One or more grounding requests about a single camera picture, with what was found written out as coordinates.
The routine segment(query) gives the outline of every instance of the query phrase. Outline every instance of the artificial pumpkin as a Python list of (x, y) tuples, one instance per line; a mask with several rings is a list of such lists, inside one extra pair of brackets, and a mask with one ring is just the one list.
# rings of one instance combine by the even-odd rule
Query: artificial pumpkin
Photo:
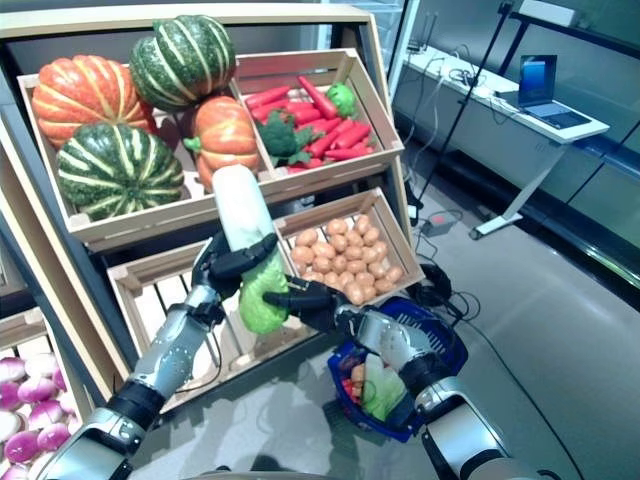
[(56, 147), (81, 125), (125, 123), (153, 131), (151, 109), (140, 101), (129, 69), (96, 55), (58, 58), (40, 69), (32, 105), (38, 125)]
[(194, 138), (187, 148), (198, 153), (196, 167), (200, 181), (211, 191), (211, 175), (229, 165), (258, 168), (258, 147), (249, 114), (231, 97), (213, 97), (198, 108)]
[(154, 37), (135, 44), (133, 81), (142, 97), (167, 112), (183, 110), (226, 87), (236, 56), (226, 30), (206, 15), (153, 22)]
[(139, 128), (84, 125), (58, 150), (57, 159), (62, 193), (91, 220), (180, 198), (180, 162), (162, 140)]

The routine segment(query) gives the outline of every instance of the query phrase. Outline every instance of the black pole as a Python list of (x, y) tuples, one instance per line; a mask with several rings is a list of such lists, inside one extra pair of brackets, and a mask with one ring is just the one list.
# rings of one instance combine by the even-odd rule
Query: black pole
[(455, 132), (456, 127), (458, 126), (458, 122), (460, 122), (460, 117), (462, 117), (462, 114), (464, 113), (465, 108), (467, 108), (467, 104), (469, 103), (469, 98), (471, 98), (471, 93), (473, 92), (473, 89), (475, 88), (475, 86), (478, 84), (480, 73), (482, 72), (485, 65), (487, 64), (487, 60), (489, 58), (489, 54), (491, 54), (493, 45), (496, 43), (496, 39), (500, 34), (500, 30), (502, 30), (502, 26), (504, 25), (505, 20), (509, 16), (509, 13), (511, 12), (512, 8), (513, 8), (513, 2), (502, 2), (500, 4), (500, 7), (498, 8), (498, 13), (501, 15), (501, 17), (500, 17), (500, 21), (498, 22), (498, 26), (496, 27), (496, 31), (493, 32), (493, 37), (491, 37), (489, 46), (487, 47), (487, 50), (484, 52), (484, 57), (482, 58), (482, 62), (480, 62), (480, 66), (478, 67), (478, 70), (476, 71), (476, 74), (473, 77), (473, 83), (471, 84), (471, 87), (469, 87), (469, 91), (465, 95), (464, 99), (460, 101), (460, 109), (458, 110), (458, 114), (456, 115), (456, 118), (453, 121), (453, 125), (451, 125), (451, 128), (449, 129), (447, 138), (445, 139), (444, 143), (442, 144), (442, 147), (440, 148), (440, 151), (438, 152), (438, 157), (436, 158), (435, 164), (433, 165), (433, 169), (431, 170), (431, 172), (429, 173), (429, 176), (427, 177), (427, 180), (424, 184), (424, 187), (422, 188), (422, 191), (420, 192), (420, 195), (418, 195), (418, 200), (420, 200), (424, 195), (424, 192), (427, 190), (427, 186), (429, 185), (429, 182), (431, 182), (431, 178), (433, 177), (433, 174), (435, 173), (436, 168), (438, 167), (438, 164), (442, 161), (442, 158), (444, 157), (444, 152), (447, 150), (447, 147), (449, 146), (451, 137), (453, 137), (453, 132)]

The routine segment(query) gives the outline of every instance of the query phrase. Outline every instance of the white desk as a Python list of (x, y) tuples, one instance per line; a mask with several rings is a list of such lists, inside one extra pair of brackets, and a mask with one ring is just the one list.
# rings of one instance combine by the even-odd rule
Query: white desk
[[(406, 64), (410, 68), (427, 75), (435, 81), (441, 81), (443, 86), (455, 90), (463, 95), (468, 92), (467, 86), (459, 81), (449, 78), (449, 72), (451, 70), (471, 70), (469, 62), (465, 60), (461, 60), (433, 47), (429, 47), (425, 52), (417, 55), (411, 55), (407, 59)], [(477, 71), (478, 67), (474, 65), (473, 68)], [(574, 127), (559, 130), (530, 115), (519, 113), (517, 109), (505, 103), (502, 99), (494, 96), (494, 92), (513, 92), (516, 90), (518, 90), (517, 83), (500, 77), (487, 70), (483, 70), (480, 75), (479, 86), (474, 89), (470, 100), (478, 102), (495, 112), (507, 116), (509, 120), (513, 120), (514, 122), (539, 133), (551, 141), (553, 148), (548, 150), (548, 154), (542, 158), (538, 165), (537, 173), (522, 188), (518, 196), (513, 200), (513, 202), (511, 202), (504, 213), (493, 220), (474, 228), (470, 232), (472, 238), (480, 238), (498, 230), (499, 228), (520, 220), (522, 216), (518, 211), (542, 183), (549, 172), (551, 172), (560, 158), (562, 158), (568, 146), (576, 140), (590, 137), (591, 135), (597, 135), (599, 133), (606, 132), (609, 129), (608, 125), (579, 112), (591, 121), (582, 125), (576, 125)]]

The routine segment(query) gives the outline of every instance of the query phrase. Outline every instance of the laptop screen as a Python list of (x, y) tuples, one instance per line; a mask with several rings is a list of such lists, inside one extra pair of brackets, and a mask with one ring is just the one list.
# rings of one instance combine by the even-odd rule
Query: laptop screen
[(556, 55), (523, 55), (520, 59), (518, 105), (551, 103), (556, 79)]

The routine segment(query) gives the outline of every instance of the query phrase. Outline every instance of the green squash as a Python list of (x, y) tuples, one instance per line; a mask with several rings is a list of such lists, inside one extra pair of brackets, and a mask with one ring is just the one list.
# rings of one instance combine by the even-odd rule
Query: green squash
[(84, 125), (57, 159), (62, 193), (91, 220), (174, 202), (184, 182), (169, 147), (127, 125)]
[(140, 39), (129, 69), (138, 93), (167, 112), (183, 110), (226, 87), (236, 68), (231, 39), (206, 15), (155, 21), (155, 37)]

